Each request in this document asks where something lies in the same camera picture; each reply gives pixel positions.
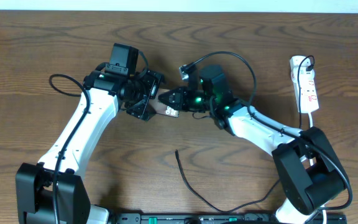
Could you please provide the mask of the Galaxy S25 Ultra smartphone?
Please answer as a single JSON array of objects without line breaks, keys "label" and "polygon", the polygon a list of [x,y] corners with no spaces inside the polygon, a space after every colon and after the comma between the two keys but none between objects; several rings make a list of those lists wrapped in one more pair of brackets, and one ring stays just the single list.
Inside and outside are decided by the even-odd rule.
[{"label": "Galaxy S25 Ultra smartphone", "polygon": [[168,90],[166,89],[160,88],[156,94],[155,99],[149,101],[149,105],[154,109],[157,114],[177,118],[179,116],[179,111],[174,110],[173,108],[161,103],[158,100],[158,96],[162,93],[166,93],[167,91]]}]

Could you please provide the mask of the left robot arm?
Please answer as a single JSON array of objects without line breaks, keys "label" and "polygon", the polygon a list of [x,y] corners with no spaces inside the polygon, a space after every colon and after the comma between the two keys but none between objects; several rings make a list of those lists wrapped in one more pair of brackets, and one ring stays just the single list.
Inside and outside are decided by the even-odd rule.
[{"label": "left robot arm", "polygon": [[92,71],[85,77],[80,102],[65,129],[36,164],[23,163],[16,181],[19,223],[111,223],[112,213],[93,205],[83,179],[90,157],[120,108],[144,121],[164,75],[143,70],[135,75]]}]

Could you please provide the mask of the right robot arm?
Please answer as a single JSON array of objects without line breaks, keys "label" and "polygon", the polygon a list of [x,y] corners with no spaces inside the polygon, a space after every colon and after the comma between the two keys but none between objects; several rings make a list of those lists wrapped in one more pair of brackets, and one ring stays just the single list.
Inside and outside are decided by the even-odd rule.
[{"label": "right robot arm", "polygon": [[273,157],[286,199],[275,212],[281,223],[307,223],[327,210],[349,178],[326,135],[285,126],[234,96],[219,65],[181,67],[188,86],[162,93],[159,101],[177,111],[209,112],[219,129],[246,139]]}]

